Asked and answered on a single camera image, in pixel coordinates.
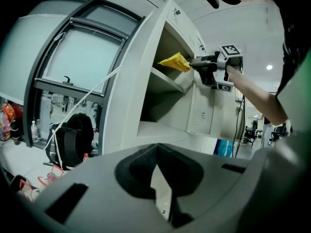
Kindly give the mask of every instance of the desk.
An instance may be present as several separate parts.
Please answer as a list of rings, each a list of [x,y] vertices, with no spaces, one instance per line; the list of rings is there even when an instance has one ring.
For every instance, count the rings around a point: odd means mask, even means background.
[[[0,162],[11,174],[24,176],[31,185],[38,188],[42,186],[38,176],[46,177],[52,169],[51,166],[43,165],[44,162],[49,162],[45,151],[36,147],[29,148],[24,142],[15,145],[12,139],[0,142]]]

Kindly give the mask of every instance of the shelf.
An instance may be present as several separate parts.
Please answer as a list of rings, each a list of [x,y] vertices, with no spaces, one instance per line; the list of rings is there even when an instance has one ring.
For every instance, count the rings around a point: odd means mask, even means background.
[[[175,81],[173,81],[165,74],[152,67],[147,92],[163,93],[172,91],[179,91],[181,93],[185,93],[185,90]]]
[[[160,123],[140,121],[135,146],[152,143],[173,143],[186,140],[188,134]]]

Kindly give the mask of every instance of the glass pane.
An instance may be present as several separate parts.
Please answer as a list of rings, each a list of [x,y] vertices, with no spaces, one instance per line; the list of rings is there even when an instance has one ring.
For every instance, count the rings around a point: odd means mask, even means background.
[[[39,3],[29,15],[55,14],[69,15],[72,11],[82,5],[84,1],[76,0],[49,0]]]
[[[98,6],[86,18],[106,24],[128,35],[138,24],[131,17],[105,6]]]
[[[79,99],[43,91],[40,106],[41,141],[47,141],[50,127],[54,123],[60,123],[77,102],[79,102]],[[98,122],[100,120],[101,109],[101,104],[85,100],[71,113],[71,115],[83,113],[91,119],[93,129],[96,132],[94,134],[95,142],[92,144],[94,149],[96,149],[98,144]]]
[[[23,105],[28,76],[35,59],[63,19],[63,16],[47,15],[17,20],[0,49],[0,96]]]
[[[91,30],[70,30],[59,44],[43,78],[62,83],[70,77],[74,86],[91,90],[105,76],[121,42]],[[103,85],[95,91],[101,92]]]

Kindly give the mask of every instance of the plastic bottle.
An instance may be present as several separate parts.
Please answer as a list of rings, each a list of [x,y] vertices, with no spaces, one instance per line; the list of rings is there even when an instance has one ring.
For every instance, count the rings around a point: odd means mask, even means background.
[[[85,153],[83,157],[83,162],[86,161],[87,159],[88,159],[88,153]]]
[[[41,140],[41,126],[40,126],[40,119],[36,120],[36,127],[37,127],[37,135],[38,135],[38,140]]]
[[[35,125],[35,121],[32,121],[31,125],[31,136],[33,138],[33,142],[38,142],[38,132],[37,132],[37,126]]]

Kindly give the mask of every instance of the ceiling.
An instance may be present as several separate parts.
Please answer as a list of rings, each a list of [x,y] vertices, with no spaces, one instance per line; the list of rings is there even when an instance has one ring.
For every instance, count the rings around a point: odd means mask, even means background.
[[[254,0],[236,6],[220,1],[217,10],[206,0],[174,1],[193,21],[209,50],[234,43],[243,51],[245,75],[256,82],[280,81],[284,32],[278,8],[272,1]]]

